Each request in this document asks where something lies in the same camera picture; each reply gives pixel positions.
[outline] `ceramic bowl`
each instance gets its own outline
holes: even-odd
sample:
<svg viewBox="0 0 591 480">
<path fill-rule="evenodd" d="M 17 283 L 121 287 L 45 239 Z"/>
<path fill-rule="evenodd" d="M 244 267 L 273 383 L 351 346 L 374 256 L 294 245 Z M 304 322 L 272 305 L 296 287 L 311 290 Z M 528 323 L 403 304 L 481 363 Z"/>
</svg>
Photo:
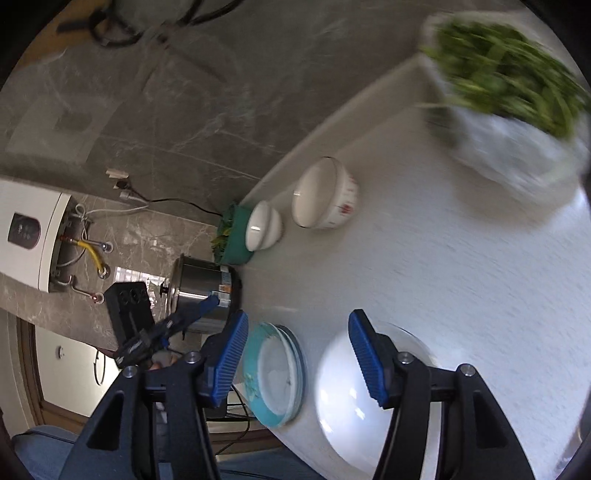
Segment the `ceramic bowl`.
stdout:
<svg viewBox="0 0 591 480">
<path fill-rule="evenodd" d="M 255 252 L 274 245 L 283 230 L 281 215 L 269 202 L 261 201 L 256 204 L 246 226 L 246 248 Z"/>
<path fill-rule="evenodd" d="M 427 347 L 406 330 L 374 320 L 372 325 L 378 333 L 388 335 L 399 351 L 411 352 L 433 365 Z M 320 428 L 332 448 L 348 464 L 372 477 L 393 410 L 383 410 L 369 396 L 346 329 L 327 346 L 320 360 L 313 397 Z M 440 405 L 431 404 L 428 455 L 438 454 L 440 410 Z"/>
<path fill-rule="evenodd" d="M 345 166 L 323 157 L 304 172 L 295 187 L 291 211 L 305 228 L 335 228 L 355 211 L 358 185 Z"/>
</svg>

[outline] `plastic bag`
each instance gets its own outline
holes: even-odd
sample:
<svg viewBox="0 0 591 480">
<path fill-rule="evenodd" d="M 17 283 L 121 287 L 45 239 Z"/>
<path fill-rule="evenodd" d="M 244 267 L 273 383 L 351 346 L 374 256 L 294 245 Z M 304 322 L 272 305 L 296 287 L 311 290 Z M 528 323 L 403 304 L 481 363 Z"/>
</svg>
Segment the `plastic bag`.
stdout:
<svg viewBox="0 0 591 480">
<path fill-rule="evenodd" d="M 560 48 L 563 51 L 550 47 L 556 39 L 551 31 L 550 34 L 540 34 L 525 25 L 519 15 L 497 12 L 432 15 L 423 25 L 421 45 L 437 48 L 437 28 L 454 17 L 465 21 L 508 24 L 516 28 L 543 45 L 573 71 L 581 85 L 585 85 L 562 45 Z M 452 86 L 439 72 L 437 63 L 425 54 L 421 54 L 421 62 L 443 97 L 450 97 Z M 519 200 L 541 205 L 556 203 L 564 197 L 565 190 L 572 192 L 573 185 L 587 169 L 590 135 L 589 116 L 586 114 L 580 115 L 575 135 L 566 141 L 558 140 L 521 120 L 487 115 L 459 106 L 446 109 L 450 119 L 447 127 L 453 136 L 450 144 L 452 156 L 504 185 Z"/>
</svg>

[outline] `small white bowl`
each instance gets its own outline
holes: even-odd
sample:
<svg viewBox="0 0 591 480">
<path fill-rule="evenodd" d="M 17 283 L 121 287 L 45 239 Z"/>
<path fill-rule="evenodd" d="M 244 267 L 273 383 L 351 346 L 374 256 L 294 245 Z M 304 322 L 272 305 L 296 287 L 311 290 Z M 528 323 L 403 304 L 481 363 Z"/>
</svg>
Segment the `small white bowl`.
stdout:
<svg viewBox="0 0 591 480">
<path fill-rule="evenodd" d="M 264 250 L 265 248 L 275 245 L 275 243 L 281 238 L 282 233 L 283 221 L 281 221 L 281 215 L 279 215 L 277 210 L 271 207 L 271 219 L 267 225 L 267 232 L 262 240 L 259 250 Z"/>
<path fill-rule="evenodd" d="M 304 172 L 295 187 L 294 221 L 304 228 L 335 228 L 355 211 L 358 191 L 342 162 L 323 157 Z"/>
<path fill-rule="evenodd" d="M 281 236 L 283 222 L 281 215 L 269 202 L 256 204 L 246 226 L 245 243 L 250 252 L 263 250 L 274 245 Z"/>
</svg>

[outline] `stacked plates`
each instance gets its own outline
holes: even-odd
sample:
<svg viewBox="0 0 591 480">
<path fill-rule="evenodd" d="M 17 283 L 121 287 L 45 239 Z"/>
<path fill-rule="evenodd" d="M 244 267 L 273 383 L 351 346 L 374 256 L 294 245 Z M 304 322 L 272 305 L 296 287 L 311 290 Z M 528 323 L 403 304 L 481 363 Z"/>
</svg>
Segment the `stacked plates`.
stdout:
<svg viewBox="0 0 591 480">
<path fill-rule="evenodd" d="M 259 324 L 243 354 L 248 406 L 266 427 L 293 419 L 304 396 L 304 361 L 294 335 L 284 326 Z"/>
</svg>

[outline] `yellow hose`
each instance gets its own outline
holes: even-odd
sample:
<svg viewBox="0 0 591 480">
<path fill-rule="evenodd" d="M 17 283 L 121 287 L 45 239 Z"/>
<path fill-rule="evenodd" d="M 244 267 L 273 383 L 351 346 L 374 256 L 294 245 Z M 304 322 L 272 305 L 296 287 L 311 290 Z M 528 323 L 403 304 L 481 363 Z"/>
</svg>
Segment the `yellow hose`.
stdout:
<svg viewBox="0 0 591 480">
<path fill-rule="evenodd" d="M 96 269 L 99 273 L 105 269 L 103 262 L 100 260 L 99 254 L 96 253 L 94 247 L 92 247 L 91 244 L 87 244 L 84 240 L 74 240 L 74 243 L 79 247 L 84 248 L 90 254 L 92 261 L 95 263 Z"/>
</svg>

